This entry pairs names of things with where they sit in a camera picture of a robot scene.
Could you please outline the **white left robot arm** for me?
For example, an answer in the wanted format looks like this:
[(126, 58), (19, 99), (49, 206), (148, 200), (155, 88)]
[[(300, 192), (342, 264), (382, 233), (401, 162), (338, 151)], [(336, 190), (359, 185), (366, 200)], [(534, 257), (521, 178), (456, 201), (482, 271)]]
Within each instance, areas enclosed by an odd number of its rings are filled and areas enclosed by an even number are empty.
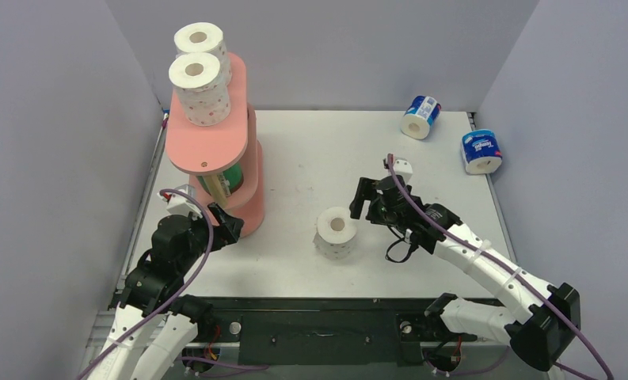
[(214, 329), (212, 304), (184, 294), (209, 253), (236, 243), (244, 222), (212, 203), (162, 218), (151, 247), (115, 299), (115, 317), (101, 353), (81, 379), (160, 379), (192, 340)]

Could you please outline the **white dotted toilet roll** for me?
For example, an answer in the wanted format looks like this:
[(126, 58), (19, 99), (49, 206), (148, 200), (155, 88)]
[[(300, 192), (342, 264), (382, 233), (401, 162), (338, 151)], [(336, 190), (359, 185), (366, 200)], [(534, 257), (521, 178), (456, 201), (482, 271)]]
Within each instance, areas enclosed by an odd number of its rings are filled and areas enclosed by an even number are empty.
[(344, 207), (324, 210), (316, 220), (313, 244), (325, 258), (340, 260), (349, 256), (355, 248), (357, 227)]
[(230, 114), (230, 96), (219, 59), (210, 53), (181, 54), (169, 67), (169, 81), (185, 119), (200, 127), (224, 121)]
[(229, 53), (223, 31), (209, 22), (196, 22), (180, 28), (174, 34), (177, 56), (190, 53), (208, 53), (220, 62), (221, 73), (228, 85), (232, 79)]

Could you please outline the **green brown roll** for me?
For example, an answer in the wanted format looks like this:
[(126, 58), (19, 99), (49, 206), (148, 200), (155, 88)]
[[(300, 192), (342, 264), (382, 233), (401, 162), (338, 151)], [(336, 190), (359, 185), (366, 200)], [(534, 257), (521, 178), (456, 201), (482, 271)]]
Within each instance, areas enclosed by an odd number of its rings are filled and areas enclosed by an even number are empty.
[(196, 179), (202, 189), (209, 195), (232, 195), (243, 183), (243, 172), (239, 163), (232, 165), (218, 174), (198, 176)]

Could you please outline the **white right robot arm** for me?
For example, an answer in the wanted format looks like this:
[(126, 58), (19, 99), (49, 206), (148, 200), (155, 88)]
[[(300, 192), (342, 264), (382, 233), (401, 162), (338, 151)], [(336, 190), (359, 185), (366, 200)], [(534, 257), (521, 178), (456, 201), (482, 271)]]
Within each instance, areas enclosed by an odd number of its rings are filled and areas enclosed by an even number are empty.
[(580, 328), (580, 294), (567, 283), (556, 287), (499, 254), (459, 216), (439, 203), (422, 203), (402, 177), (362, 177), (349, 205), (372, 224), (402, 234), (409, 253), (423, 249), (453, 264), (485, 288), (499, 306), (442, 294), (425, 315), (435, 338), (469, 334), (509, 346), (528, 366), (549, 371)]

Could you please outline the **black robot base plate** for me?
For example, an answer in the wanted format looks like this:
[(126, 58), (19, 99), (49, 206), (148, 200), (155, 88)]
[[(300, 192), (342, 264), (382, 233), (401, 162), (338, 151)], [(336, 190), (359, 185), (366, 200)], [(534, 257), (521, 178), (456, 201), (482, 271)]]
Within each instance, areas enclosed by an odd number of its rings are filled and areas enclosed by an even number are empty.
[(200, 334), (178, 352), (241, 365), (418, 366), (459, 338), (427, 316), (430, 298), (206, 298)]

